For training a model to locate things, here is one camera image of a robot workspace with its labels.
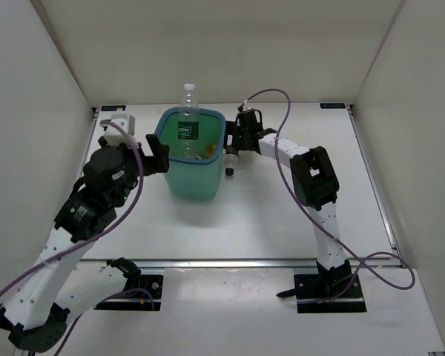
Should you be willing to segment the right table corner label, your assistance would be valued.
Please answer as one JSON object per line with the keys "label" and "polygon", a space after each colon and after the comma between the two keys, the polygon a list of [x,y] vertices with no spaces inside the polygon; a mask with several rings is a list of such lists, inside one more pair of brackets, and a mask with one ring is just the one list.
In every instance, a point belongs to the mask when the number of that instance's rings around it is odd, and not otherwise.
{"label": "right table corner label", "polygon": [[338,110],[345,109],[346,105],[341,102],[321,102],[320,108],[324,110]]}

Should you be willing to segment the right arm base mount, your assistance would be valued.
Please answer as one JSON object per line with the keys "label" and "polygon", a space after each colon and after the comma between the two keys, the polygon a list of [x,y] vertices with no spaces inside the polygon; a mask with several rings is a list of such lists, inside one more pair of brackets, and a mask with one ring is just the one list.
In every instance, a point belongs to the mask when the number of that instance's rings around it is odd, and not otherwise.
{"label": "right arm base mount", "polygon": [[292,289],[277,293],[277,297],[295,297],[299,314],[367,311],[360,279],[348,260],[337,268],[326,269],[318,263],[315,273],[295,274]]}

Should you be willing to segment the clear bottle black cap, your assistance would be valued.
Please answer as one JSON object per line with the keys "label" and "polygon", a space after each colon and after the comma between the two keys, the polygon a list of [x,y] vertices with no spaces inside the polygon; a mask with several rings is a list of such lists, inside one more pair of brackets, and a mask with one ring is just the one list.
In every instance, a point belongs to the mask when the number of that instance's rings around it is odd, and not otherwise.
{"label": "clear bottle black cap", "polygon": [[238,164],[239,164],[238,150],[232,147],[228,147],[225,150],[225,154],[222,160],[225,176],[228,178],[232,178],[235,174]]}

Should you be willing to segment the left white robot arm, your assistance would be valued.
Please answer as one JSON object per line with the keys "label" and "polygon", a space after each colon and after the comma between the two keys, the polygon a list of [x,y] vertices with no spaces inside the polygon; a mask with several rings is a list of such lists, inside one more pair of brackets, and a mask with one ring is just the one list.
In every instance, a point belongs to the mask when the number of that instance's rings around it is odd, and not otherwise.
{"label": "left white robot arm", "polygon": [[146,140],[150,156],[133,139],[123,136],[112,144],[99,138],[100,147],[74,183],[38,260],[14,280],[19,286],[16,293],[0,303],[0,329],[9,333],[18,350],[36,355],[64,343],[77,320],[107,299],[138,294],[153,300],[141,286],[140,269],[124,257],[107,260],[90,281],[69,292],[62,290],[82,256],[129,215],[125,211],[118,217],[116,210],[130,192],[142,192],[145,176],[168,171],[168,146],[155,134]]}

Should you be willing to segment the orange juice bottle red cap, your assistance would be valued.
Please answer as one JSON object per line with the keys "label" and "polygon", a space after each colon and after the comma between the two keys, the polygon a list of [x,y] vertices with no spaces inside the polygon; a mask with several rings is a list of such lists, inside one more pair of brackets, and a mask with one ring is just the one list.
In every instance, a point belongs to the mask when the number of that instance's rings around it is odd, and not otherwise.
{"label": "orange juice bottle red cap", "polygon": [[206,159],[211,158],[217,150],[217,143],[211,143],[205,146],[204,148],[204,157]]}

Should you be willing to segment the table corner label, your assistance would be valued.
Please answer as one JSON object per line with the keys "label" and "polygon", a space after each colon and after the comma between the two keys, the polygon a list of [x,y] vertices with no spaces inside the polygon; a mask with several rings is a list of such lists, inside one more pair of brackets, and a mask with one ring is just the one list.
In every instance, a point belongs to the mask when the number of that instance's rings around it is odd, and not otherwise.
{"label": "table corner label", "polygon": [[346,105],[341,102],[321,102],[320,108],[324,110],[338,110],[345,109]]}
{"label": "table corner label", "polygon": [[125,111],[126,106],[125,105],[103,105],[100,108],[100,111],[102,112],[120,112]]}

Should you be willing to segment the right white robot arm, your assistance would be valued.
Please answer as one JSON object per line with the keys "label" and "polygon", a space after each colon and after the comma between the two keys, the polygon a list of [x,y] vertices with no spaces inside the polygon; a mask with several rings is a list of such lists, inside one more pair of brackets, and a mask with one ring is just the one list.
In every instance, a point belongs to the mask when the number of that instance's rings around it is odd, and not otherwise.
{"label": "right white robot arm", "polygon": [[256,152],[289,168],[295,202],[314,225],[317,274],[277,296],[325,299],[341,293],[349,284],[352,269],[339,241],[336,202],[340,185],[326,149],[307,148],[278,136],[275,129],[263,127],[261,111],[245,105],[238,107],[235,120],[226,123],[225,137],[231,137],[225,142],[227,152]]}

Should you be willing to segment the left table corner label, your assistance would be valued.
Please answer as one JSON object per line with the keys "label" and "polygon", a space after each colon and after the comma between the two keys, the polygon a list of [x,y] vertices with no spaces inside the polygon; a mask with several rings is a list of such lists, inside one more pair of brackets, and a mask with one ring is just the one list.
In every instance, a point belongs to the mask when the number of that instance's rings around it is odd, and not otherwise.
{"label": "left table corner label", "polygon": [[120,112],[125,111],[126,106],[125,105],[103,105],[100,108],[100,111],[102,112]]}

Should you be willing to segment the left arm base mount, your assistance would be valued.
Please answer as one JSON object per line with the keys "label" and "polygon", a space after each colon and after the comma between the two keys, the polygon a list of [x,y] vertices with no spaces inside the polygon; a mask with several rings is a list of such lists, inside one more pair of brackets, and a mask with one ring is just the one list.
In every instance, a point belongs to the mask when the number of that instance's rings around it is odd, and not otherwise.
{"label": "left arm base mount", "polygon": [[95,310],[157,312],[161,309],[164,282],[162,269],[140,268],[123,257],[107,260],[106,266],[120,271],[125,278],[125,285],[121,292],[98,303]]}

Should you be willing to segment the green plastic bin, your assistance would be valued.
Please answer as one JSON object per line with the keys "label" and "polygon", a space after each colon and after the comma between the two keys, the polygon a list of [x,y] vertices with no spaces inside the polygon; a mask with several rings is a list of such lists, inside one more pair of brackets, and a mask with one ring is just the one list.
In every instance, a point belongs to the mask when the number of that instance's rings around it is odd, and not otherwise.
{"label": "green plastic bin", "polygon": [[[216,195],[222,176],[225,117],[218,111],[200,109],[198,156],[186,159],[179,155],[178,116],[177,107],[168,109],[155,130],[160,142],[170,148],[170,165],[164,174],[165,180],[171,193],[178,197],[209,200]],[[217,143],[217,150],[211,158],[206,159],[204,148],[214,142]]]}

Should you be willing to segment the clear bottle green label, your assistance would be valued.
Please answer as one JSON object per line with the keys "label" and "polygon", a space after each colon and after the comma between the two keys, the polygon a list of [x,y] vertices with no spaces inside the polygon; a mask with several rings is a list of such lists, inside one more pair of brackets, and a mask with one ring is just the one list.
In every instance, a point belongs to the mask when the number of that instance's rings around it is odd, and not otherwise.
{"label": "clear bottle green label", "polygon": [[200,108],[195,96],[196,85],[184,84],[184,94],[179,104],[177,138],[179,141],[179,155],[186,159],[198,156],[197,143],[199,139]]}

